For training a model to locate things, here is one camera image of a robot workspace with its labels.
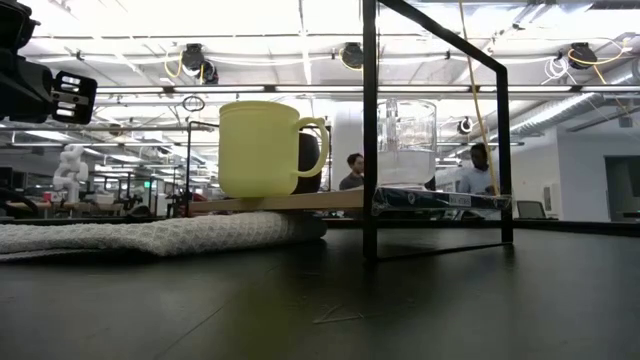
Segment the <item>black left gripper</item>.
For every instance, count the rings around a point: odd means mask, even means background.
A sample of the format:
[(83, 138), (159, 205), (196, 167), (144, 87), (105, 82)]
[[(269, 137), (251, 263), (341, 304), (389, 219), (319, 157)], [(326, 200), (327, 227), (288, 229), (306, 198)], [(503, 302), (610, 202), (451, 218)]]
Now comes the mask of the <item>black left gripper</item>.
[(87, 125), (92, 120), (98, 84), (19, 54), (40, 23), (30, 7), (17, 0), (0, 0), (0, 121), (44, 123), (51, 118)]

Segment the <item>yellow mug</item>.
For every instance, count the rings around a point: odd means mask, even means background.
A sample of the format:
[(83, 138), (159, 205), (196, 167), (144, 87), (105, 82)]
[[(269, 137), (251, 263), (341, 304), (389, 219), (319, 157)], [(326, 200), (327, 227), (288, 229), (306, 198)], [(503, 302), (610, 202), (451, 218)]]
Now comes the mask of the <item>yellow mug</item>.
[[(301, 171), (299, 133), (314, 125), (320, 131), (319, 157)], [(330, 150), (325, 120), (301, 117), (288, 105), (237, 101), (219, 109), (218, 181), (232, 198), (288, 196), (300, 177), (319, 174)]]

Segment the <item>black mug with green inside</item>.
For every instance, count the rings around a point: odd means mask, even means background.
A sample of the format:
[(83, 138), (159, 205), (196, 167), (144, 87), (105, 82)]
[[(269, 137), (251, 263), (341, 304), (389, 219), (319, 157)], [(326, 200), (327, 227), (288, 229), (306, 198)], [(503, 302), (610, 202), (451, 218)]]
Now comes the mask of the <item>black mug with green inside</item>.
[[(299, 133), (298, 170), (308, 171), (312, 169), (320, 156), (320, 145), (317, 139), (310, 134)], [(322, 173), (312, 177), (299, 177), (293, 194), (316, 193), (321, 186)]]

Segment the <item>clear plastic cup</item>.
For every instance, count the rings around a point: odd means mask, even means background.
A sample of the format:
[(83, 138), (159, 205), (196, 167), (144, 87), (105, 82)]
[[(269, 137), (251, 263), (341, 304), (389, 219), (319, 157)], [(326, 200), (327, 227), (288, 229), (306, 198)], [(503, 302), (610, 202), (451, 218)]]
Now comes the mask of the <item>clear plastic cup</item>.
[(377, 184), (424, 186), (436, 172), (436, 106), (388, 98), (377, 110)]

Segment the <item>white robot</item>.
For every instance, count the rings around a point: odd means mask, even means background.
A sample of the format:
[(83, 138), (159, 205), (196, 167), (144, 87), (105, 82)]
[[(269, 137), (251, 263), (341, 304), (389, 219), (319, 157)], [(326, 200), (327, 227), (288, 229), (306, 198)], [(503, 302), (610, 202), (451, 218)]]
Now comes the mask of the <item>white robot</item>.
[(53, 188), (56, 191), (66, 190), (68, 203), (79, 202), (80, 183), (88, 179), (88, 165), (81, 159), (83, 153), (81, 145), (66, 145), (54, 172)]

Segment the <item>white waffle cloth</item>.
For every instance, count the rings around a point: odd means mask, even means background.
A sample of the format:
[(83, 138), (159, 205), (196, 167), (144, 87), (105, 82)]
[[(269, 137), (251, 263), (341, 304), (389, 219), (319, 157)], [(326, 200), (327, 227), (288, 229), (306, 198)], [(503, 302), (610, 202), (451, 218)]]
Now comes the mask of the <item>white waffle cloth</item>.
[(101, 251), (174, 257), (314, 241), (326, 232), (320, 218), (278, 212), (129, 224), (6, 224), (0, 225), (0, 262)]

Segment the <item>person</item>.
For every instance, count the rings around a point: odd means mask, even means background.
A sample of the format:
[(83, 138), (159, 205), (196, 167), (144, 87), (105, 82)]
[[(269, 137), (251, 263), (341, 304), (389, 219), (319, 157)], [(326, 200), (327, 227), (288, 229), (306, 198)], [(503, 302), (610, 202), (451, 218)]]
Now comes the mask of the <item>person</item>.
[(350, 173), (339, 183), (341, 191), (359, 188), (364, 185), (364, 157), (360, 153), (350, 154), (347, 158)]
[(474, 195), (495, 195), (496, 189), (491, 180), (491, 171), (486, 148), (483, 144), (475, 144), (470, 149), (473, 167), (466, 169), (456, 185), (458, 193)]

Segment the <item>dark office chair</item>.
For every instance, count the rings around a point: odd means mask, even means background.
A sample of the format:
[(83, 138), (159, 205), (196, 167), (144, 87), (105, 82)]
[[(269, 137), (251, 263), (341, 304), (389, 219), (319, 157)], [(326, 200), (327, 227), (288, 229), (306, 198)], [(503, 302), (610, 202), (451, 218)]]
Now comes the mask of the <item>dark office chair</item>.
[(520, 219), (538, 220), (547, 218), (544, 206), (539, 201), (518, 200), (516, 207)]

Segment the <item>dark doorway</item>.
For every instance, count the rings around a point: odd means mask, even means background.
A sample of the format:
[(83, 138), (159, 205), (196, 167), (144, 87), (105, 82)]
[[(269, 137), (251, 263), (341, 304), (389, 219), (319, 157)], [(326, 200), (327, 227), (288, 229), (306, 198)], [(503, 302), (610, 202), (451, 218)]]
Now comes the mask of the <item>dark doorway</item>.
[(609, 156), (604, 160), (610, 220), (640, 224), (640, 156)]

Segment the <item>white wall box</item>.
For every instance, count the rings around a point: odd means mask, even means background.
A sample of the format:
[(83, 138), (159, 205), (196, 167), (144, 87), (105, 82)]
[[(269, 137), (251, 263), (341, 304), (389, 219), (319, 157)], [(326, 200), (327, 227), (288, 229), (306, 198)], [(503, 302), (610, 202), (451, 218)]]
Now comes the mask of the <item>white wall box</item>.
[(544, 184), (542, 196), (545, 213), (549, 217), (559, 217), (562, 211), (560, 185), (558, 183)]

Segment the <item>silver ceiling duct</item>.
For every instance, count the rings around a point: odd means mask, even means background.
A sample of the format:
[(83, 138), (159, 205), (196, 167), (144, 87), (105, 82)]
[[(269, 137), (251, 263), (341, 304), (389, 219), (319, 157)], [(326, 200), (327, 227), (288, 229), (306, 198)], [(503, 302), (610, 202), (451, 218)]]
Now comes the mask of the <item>silver ceiling duct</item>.
[(549, 101), (511, 121), (512, 136), (525, 137), (585, 114), (613, 100), (639, 99), (640, 93), (583, 93)]

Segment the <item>black table frame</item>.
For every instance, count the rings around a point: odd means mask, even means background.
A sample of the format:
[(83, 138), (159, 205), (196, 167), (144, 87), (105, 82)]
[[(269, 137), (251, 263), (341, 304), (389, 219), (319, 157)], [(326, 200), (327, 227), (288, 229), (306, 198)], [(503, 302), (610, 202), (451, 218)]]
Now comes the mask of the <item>black table frame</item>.
[[(76, 218), (76, 219), (0, 219), (0, 225), (38, 225), (58, 226), (71, 224), (138, 224), (164, 221), (164, 218)], [(378, 229), (426, 229), (426, 228), (460, 228), (460, 229), (500, 229), (498, 220), (424, 220), (424, 219), (384, 219), (376, 220)], [(640, 238), (640, 223), (612, 222), (574, 222), (559, 220), (526, 220), (512, 221), (513, 229), (555, 231), (582, 234), (598, 234), (607, 236), (627, 236)]]

